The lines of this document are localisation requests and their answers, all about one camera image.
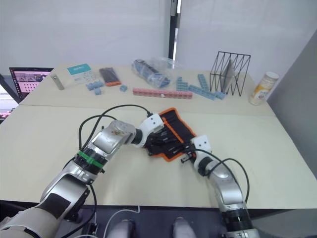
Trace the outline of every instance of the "spray can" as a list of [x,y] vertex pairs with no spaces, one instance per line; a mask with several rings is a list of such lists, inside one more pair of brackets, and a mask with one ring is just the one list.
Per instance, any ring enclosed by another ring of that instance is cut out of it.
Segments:
[[253,94],[249,97],[249,102],[253,105],[260,105],[265,101],[265,96],[271,91],[274,84],[279,79],[277,73],[266,72],[253,91]]

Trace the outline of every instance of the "black cable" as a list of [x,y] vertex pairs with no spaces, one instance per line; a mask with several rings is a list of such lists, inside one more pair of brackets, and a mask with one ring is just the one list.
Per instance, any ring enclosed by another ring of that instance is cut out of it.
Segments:
[[[223,160],[222,163],[224,163],[224,162],[226,162],[226,161],[229,161],[229,160],[232,160],[232,161],[236,162],[236,163],[242,168],[242,170],[243,170],[243,172],[244,172],[244,175],[245,175],[246,181],[247,181],[247,194],[246,194],[246,199],[245,199],[245,202],[247,203],[247,202],[248,202],[248,199],[249,199],[249,194],[250,194],[250,181],[249,181],[249,177],[248,177],[247,171],[244,169],[244,167],[242,166],[242,164],[241,164],[239,161],[237,161],[237,160],[235,160],[235,159],[232,159],[232,158],[227,158],[227,159]],[[210,175],[210,174],[211,174],[219,165],[221,165],[222,163],[219,162],[218,164],[216,164],[216,165],[208,172],[208,174]]]
[[75,232],[79,231],[80,229],[82,229],[87,223],[90,222],[90,220],[94,217],[95,215],[95,212],[97,210],[97,197],[96,197],[96,194],[95,194],[95,190],[93,188],[93,186],[90,184],[90,189],[91,189],[91,192],[93,193],[93,197],[94,197],[94,211],[92,212],[90,218],[85,221],[83,224],[81,224],[80,226],[78,226],[77,228],[73,229],[71,232],[65,234],[64,236],[62,236],[61,238],[67,238],[69,236],[71,236],[72,234],[74,234]]
[[238,184],[238,186],[239,186],[238,180],[237,180],[236,177],[234,176],[232,170],[224,163],[225,161],[228,161],[228,160],[232,160],[232,161],[236,162],[236,163],[242,168],[242,170],[243,170],[243,172],[244,172],[244,174],[245,174],[245,176],[246,176],[246,180],[247,180],[247,194],[246,194],[245,202],[247,203],[247,201],[248,201],[248,199],[249,199],[249,193],[250,193],[250,182],[249,182],[249,177],[248,177],[248,174],[247,174],[246,170],[244,169],[244,167],[242,166],[242,164],[241,164],[239,161],[237,161],[237,160],[235,160],[235,159],[232,159],[232,158],[228,158],[228,159],[225,159],[225,160],[221,160],[221,159],[218,158],[216,155],[214,155],[214,154],[212,154],[212,153],[210,153],[210,152],[208,152],[208,151],[206,151],[206,150],[202,150],[202,149],[196,149],[196,148],[195,148],[195,149],[189,149],[189,150],[186,150],[186,151],[191,151],[191,152],[201,151],[201,152],[204,152],[204,153],[206,153],[206,154],[212,156],[213,158],[215,158],[216,160],[218,160],[219,163],[216,164],[216,165],[209,171],[208,175],[210,175],[219,165],[223,164],[223,165],[229,170],[229,172],[231,173],[233,179],[235,180],[235,182],[236,182],[236,183]]
[[[89,120],[94,119],[94,118],[98,118],[98,117],[100,117],[100,115],[92,116],[92,117],[90,117],[90,118],[87,118],[86,120],[84,120],[84,121],[80,124],[79,129],[78,129],[78,147],[79,147],[79,150],[81,149],[81,130],[82,130],[84,124],[85,124],[86,122],[88,122]],[[108,115],[103,115],[103,117],[112,118],[112,119],[116,120],[116,118],[114,118],[114,117],[112,117],[112,116],[108,116]]]
[[89,141],[91,140],[91,138],[93,137],[93,135],[94,135],[94,133],[95,133],[95,131],[96,131],[96,128],[97,128],[97,126],[98,126],[98,124],[99,124],[101,118],[102,118],[106,113],[110,112],[111,110],[116,109],[116,108],[121,108],[121,107],[138,107],[138,108],[142,108],[142,109],[144,109],[144,110],[147,112],[148,117],[150,117],[150,116],[152,115],[152,113],[151,113],[149,110],[147,110],[146,108],[144,108],[144,107],[142,107],[142,106],[139,106],[139,105],[135,105],[135,104],[124,104],[124,105],[118,105],[118,106],[112,107],[112,108],[110,108],[110,109],[104,111],[104,112],[98,117],[98,119],[97,119],[97,121],[96,121],[96,123],[95,123],[95,126],[94,126],[92,132],[90,133],[88,139],[86,140],[85,144],[82,146],[82,148],[81,148],[80,150],[84,149],[84,148],[88,145]]

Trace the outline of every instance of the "black wire rack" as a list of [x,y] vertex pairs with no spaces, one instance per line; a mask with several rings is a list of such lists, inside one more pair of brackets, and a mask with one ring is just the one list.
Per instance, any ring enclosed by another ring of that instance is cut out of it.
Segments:
[[218,91],[220,88],[220,91],[224,92],[226,80],[229,80],[227,78],[228,70],[225,69],[228,64],[231,63],[234,69],[234,80],[230,82],[230,87],[227,88],[225,93],[228,94],[231,89],[231,94],[234,95],[237,89],[239,96],[241,96],[249,69],[250,59],[251,55],[218,51],[210,71],[210,91],[212,91],[212,87],[214,86],[215,91]]

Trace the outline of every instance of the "laptop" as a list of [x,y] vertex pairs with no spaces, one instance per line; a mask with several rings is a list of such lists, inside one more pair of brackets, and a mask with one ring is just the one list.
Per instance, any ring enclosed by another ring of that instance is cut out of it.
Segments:
[[21,68],[10,67],[11,76],[19,95],[23,100],[39,83],[53,70],[53,68]]

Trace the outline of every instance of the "table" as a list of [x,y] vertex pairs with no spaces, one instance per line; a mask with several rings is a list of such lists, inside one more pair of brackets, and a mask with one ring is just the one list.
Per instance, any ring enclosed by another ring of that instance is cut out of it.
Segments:
[[[54,72],[60,77],[64,67]],[[129,67],[115,70],[129,89],[132,85],[148,87],[128,72]],[[184,71],[183,80],[195,84],[197,73],[201,72]],[[132,96],[131,91],[123,93],[118,87],[104,88],[101,96],[95,96],[84,84],[59,91],[46,78],[0,125],[0,200],[38,202],[45,187],[77,152],[80,123],[111,106],[135,103],[154,112],[176,107],[196,134],[209,137],[214,154],[240,161],[250,178],[248,208],[317,208],[314,175],[268,104],[255,107],[247,102],[247,92],[253,87],[247,77],[241,98],[210,101],[194,95],[184,100]],[[120,108],[111,115],[135,126],[146,118],[139,108]],[[103,125],[109,123],[110,119],[103,119]],[[83,139],[92,126],[91,121],[83,128]],[[245,194],[241,169],[228,164]],[[101,205],[217,207],[213,189],[190,162],[149,158],[144,149],[132,145],[116,153],[94,187]],[[92,203],[90,196],[86,204]]]
[[[0,199],[39,201],[44,188],[77,152],[81,121],[101,111],[18,106],[0,125],[0,135],[6,135],[0,137]],[[146,116],[138,109],[116,110],[111,115],[134,125]],[[208,135],[216,155],[234,157],[245,166],[251,183],[249,208],[317,207],[317,182],[277,118],[180,115],[197,134]],[[88,123],[84,127],[83,138],[87,138],[92,126]],[[245,193],[243,173],[235,164],[229,165]],[[144,149],[131,145],[117,152],[107,164],[106,174],[100,174],[94,186],[99,204],[217,207],[213,190],[191,163],[148,158]]]
[[[274,112],[268,104],[257,107],[247,102],[248,96],[252,93],[255,85],[249,75],[246,77],[246,83],[243,95],[240,98],[236,93],[234,96],[228,96],[225,100],[211,101],[204,97],[194,94],[192,100],[184,99],[158,99],[151,97],[134,96],[133,87],[151,88],[147,82],[136,76],[130,66],[113,66],[118,78],[123,84],[128,86],[128,91],[123,93],[119,87],[103,87],[102,94],[95,96],[94,92],[88,92],[85,84],[75,85],[72,76],[68,73],[67,67],[73,64],[61,64],[56,67],[52,73],[56,73],[65,90],[58,90],[50,77],[46,77],[37,88],[28,95],[20,104],[35,106],[61,106],[61,107],[82,107],[82,108],[101,108],[107,109],[112,106],[134,103],[142,105],[151,111],[161,112],[169,105],[173,105],[180,112],[189,113],[213,113],[230,115],[274,115]],[[104,65],[91,65],[97,80],[103,81],[98,70]],[[208,71],[182,70],[177,75],[183,77],[184,82],[189,82],[199,86],[197,75],[204,73],[209,82]]]

